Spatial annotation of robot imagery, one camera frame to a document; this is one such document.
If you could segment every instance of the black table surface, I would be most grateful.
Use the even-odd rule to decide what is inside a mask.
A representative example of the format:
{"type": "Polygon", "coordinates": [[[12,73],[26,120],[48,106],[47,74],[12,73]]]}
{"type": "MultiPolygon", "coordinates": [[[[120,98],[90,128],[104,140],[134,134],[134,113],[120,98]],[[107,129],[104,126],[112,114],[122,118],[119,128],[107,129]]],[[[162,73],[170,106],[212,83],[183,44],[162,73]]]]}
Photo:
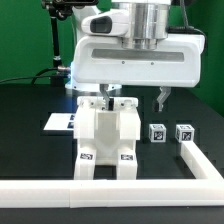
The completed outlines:
{"type": "MultiPolygon", "coordinates": [[[[173,88],[162,113],[152,112],[158,88],[124,87],[120,96],[137,97],[141,140],[137,142],[138,179],[194,178],[180,157],[176,124],[195,128],[194,142],[224,176],[224,118],[188,90],[173,88]],[[149,124],[167,128],[166,143],[148,139],[149,124]]],[[[72,132],[46,132],[51,113],[74,113],[76,96],[47,85],[0,86],[0,179],[72,179],[76,140],[72,132]]],[[[98,167],[95,178],[114,178],[98,167]]],[[[223,223],[224,207],[131,207],[0,209],[0,223],[223,223]]]]}

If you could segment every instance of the cube with marker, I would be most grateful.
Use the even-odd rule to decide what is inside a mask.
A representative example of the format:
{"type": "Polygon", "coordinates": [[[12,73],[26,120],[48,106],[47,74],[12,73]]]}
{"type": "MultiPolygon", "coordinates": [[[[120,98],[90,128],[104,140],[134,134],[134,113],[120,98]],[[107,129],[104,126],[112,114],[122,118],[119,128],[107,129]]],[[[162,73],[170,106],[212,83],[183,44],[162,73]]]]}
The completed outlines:
{"type": "Polygon", "coordinates": [[[163,124],[150,124],[149,139],[153,143],[166,142],[166,127],[163,124]]]}
{"type": "Polygon", "coordinates": [[[176,125],[175,137],[179,143],[194,140],[194,128],[189,124],[176,125]]]}

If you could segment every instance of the white plastic block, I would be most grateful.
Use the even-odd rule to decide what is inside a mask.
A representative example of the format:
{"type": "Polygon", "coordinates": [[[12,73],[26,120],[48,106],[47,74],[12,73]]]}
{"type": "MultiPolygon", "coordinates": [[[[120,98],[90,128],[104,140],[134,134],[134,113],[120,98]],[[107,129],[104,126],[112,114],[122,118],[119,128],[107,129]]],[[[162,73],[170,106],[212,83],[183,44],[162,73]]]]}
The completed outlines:
{"type": "Polygon", "coordinates": [[[75,180],[93,180],[96,150],[93,147],[79,148],[75,163],[75,180]]]}
{"type": "Polygon", "coordinates": [[[0,181],[1,208],[48,208],[69,205],[69,181],[0,181]]]}
{"type": "Polygon", "coordinates": [[[223,180],[220,173],[194,142],[182,142],[181,156],[197,179],[223,180]]]}
{"type": "Polygon", "coordinates": [[[122,148],[118,150],[117,180],[135,180],[137,176],[137,160],[134,150],[122,148]]]}
{"type": "Polygon", "coordinates": [[[193,141],[194,140],[194,128],[189,124],[176,125],[175,137],[178,142],[193,141]]]}
{"type": "Polygon", "coordinates": [[[82,137],[93,139],[95,108],[92,106],[92,99],[80,98],[77,101],[79,108],[74,120],[74,138],[82,137]]]}
{"type": "Polygon", "coordinates": [[[102,180],[74,182],[70,206],[224,205],[224,182],[212,180],[102,180]]]}
{"type": "Polygon", "coordinates": [[[120,108],[120,139],[139,140],[141,121],[133,99],[126,99],[120,108]]]}
{"type": "Polygon", "coordinates": [[[150,124],[149,139],[154,143],[166,142],[166,127],[163,124],[150,124]]]}

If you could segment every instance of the white plastic frame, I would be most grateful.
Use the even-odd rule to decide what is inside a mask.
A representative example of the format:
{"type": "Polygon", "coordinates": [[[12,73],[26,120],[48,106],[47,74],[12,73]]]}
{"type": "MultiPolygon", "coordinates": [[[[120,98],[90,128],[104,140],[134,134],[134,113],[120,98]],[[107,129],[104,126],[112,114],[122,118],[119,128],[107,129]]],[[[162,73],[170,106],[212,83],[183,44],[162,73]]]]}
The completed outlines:
{"type": "Polygon", "coordinates": [[[1,208],[224,205],[222,176],[193,142],[181,156],[197,179],[0,181],[1,208]]]}

